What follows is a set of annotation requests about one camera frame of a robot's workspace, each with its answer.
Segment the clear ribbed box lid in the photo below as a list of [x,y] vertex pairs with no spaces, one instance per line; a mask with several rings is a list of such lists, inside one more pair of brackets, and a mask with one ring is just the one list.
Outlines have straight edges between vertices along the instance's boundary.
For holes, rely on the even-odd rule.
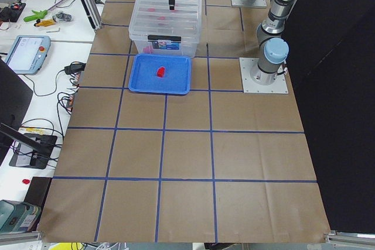
[[180,36],[183,42],[198,43],[202,31],[202,0],[175,0],[175,9],[169,9],[168,0],[136,0],[129,37],[147,40],[148,35]]

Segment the clear plastic storage box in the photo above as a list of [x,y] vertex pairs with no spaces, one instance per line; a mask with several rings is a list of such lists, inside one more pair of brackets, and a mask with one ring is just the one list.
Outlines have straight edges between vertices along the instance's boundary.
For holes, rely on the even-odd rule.
[[202,31],[202,0],[135,0],[129,38],[138,53],[195,57]]

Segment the red block in box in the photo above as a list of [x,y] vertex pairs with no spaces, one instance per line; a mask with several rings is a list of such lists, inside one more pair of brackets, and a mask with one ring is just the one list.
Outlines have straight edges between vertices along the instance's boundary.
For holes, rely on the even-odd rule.
[[147,46],[145,48],[142,49],[142,52],[143,53],[147,53],[147,54],[152,54],[153,53],[153,48],[150,47],[150,46]]

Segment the blue plastic tray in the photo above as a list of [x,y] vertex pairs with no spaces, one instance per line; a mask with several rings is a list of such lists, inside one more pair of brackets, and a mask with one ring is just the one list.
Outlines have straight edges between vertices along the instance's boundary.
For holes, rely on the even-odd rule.
[[135,56],[128,88],[133,92],[185,95],[190,91],[190,57],[162,54]]

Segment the black power adapter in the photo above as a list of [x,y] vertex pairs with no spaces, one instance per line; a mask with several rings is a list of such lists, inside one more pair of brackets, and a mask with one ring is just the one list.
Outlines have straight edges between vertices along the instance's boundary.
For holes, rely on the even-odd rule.
[[66,74],[76,74],[81,71],[84,71],[85,68],[86,68],[86,63],[72,62],[70,65],[64,68],[64,72]]

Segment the yellow small tool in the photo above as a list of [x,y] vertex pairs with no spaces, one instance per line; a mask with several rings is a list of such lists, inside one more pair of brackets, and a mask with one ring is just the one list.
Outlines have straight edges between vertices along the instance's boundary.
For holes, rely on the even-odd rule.
[[34,26],[36,27],[47,27],[47,26],[52,26],[52,25],[55,25],[57,22],[54,20],[54,19],[46,19],[46,20],[41,20],[41,19],[38,19]]

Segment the green plastic tool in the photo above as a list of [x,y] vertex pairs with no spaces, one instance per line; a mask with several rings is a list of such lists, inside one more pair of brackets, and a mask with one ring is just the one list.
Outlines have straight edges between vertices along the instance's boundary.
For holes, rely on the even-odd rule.
[[42,11],[32,10],[32,13],[33,13],[32,15],[24,17],[23,21],[31,22],[33,20],[43,19],[47,15],[48,11],[47,10],[42,10]]

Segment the teach pendant tablet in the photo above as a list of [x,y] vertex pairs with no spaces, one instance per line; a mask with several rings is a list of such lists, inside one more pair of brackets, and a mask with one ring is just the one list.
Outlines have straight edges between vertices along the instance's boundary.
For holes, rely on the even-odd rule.
[[34,75],[43,65],[50,43],[49,36],[19,35],[8,52],[5,63],[16,74]]

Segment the brown paper table cover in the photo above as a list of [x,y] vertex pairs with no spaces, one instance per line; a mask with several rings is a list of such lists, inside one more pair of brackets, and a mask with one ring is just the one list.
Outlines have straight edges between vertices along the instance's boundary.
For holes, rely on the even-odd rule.
[[322,242],[293,92],[245,94],[262,9],[203,0],[183,96],[128,89],[135,0],[107,0],[38,226],[49,242]]

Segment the black monitor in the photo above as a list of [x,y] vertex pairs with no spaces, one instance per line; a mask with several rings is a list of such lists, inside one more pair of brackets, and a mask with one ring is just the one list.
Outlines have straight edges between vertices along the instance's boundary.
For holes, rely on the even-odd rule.
[[29,108],[33,91],[1,60],[1,123],[18,129]]

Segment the black monitor stand base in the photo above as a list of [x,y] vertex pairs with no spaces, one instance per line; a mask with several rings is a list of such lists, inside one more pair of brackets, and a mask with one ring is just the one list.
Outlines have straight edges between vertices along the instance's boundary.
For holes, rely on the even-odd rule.
[[52,154],[53,148],[56,145],[57,136],[39,135],[35,133],[26,133],[25,135],[31,138],[31,140],[36,141],[37,143],[49,149],[49,153],[43,155],[42,153],[36,151],[31,147],[21,144],[18,141],[14,141],[11,145],[13,156],[9,162],[9,165],[12,167],[31,169],[45,169],[48,166],[51,168],[55,168],[56,166],[53,166],[52,164],[50,164],[50,162],[57,162],[57,160],[52,159],[50,156]]

